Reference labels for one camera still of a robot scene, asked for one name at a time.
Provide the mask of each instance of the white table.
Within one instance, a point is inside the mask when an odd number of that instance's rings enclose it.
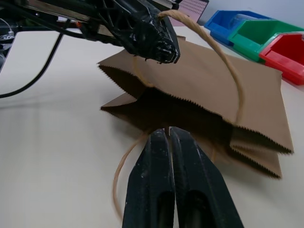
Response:
[[[176,31],[206,46],[187,28]],[[0,93],[30,81],[56,37],[55,32],[18,33],[0,74]],[[64,37],[37,84],[0,100],[1,228],[121,226],[111,200],[113,175],[140,132],[99,110],[122,90],[96,65],[121,49]],[[236,165],[218,165],[246,228],[304,224],[304,93],[282,82],[282,94],[295,150],[294,156],[280,157],[283,179],[273,180]],[[122,170],[118,185],[122,206],[127,178],[141,149],[134,149]]]

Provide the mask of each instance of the paper bag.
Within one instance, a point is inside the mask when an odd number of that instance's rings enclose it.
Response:
[[[142,130],[185,129],[209,157],[216,152],[281,178],[278,153],[293,153],[281,72],[228,57],[245,91],[243,113],[235,125],[239,97],[225,64],[212,49],[183,40],[179,45],[177,64],[145,61],[125,50],[101,61],[100,69],[126,92],[101,109]],[[145,86],[138,74],[153,87]]]

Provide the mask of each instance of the black cable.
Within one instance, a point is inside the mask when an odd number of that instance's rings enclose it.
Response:
[[[70,19],[66,20],[66,22],[65,22],[65,24],[63,26],[63,29],[67,29],[67,27],[69,26],[70,22],[71,22]],[[53,46],[53,49],[51,50],[51,52],[50,52],[50,54],[49,54],[49,56],[47,58],[46,63],[44,64],[44,66],[42,67],[42,69],[40,70],[40,72],[37,74],[37,76],[33,80],[31,80],[29,83],[27,83],[25,86],[23,86],[22,88],[17,89],[17,90],[15,90],[13,92],[9,92],[9,93],[6,93],[6,94],[1,94],[0,95],[0,99],[1,98],[5,98],[5,97],[9,97],[9,96],[14,96],[14,95],[17,95],[19,93],[22,93],[23,91],[27,90],[32,85],[34,85],[43,76],[44,72],[47,70],[49,64],[51,63],[51,61],[52,61],[52,59],[54,57],[54,54],[57,51],[57,48],[58,48],[58,46],[59,46],[59,44],[60,44],[60,42],[62,40],[62,37],[63,37],[63,34],[60,33],[58,35],[58,38],[57,38],[54,46]]]
[[[68,31],[68,30],[65,30],[57,25],[54,25],[52,23],[49,23],[43,19],[40,19],[32,14],[30,14],[29,12],[23,10],[22,8],[18,7],[18,6],[15,6],[13,4],[10,4],[6,1],[3,1],[3,0],[0,0],[0,6],[6,8],[7,10],[13,12],[13,13],[16,13],[18,15],[21,15],[25,18],[28,18],[44,27],[47,27],[51,30],[54,30],[54,31],[57,31],[57,32],[60,32],[62,33],[63,35],[67,35],[67,36],[70,36],[70,37],[75,37],[75,38],[81,38],[81,39],[84,39],[83,35],[80,34],[80,33],[75,33],[75,32],[71,32],[71,31]]]

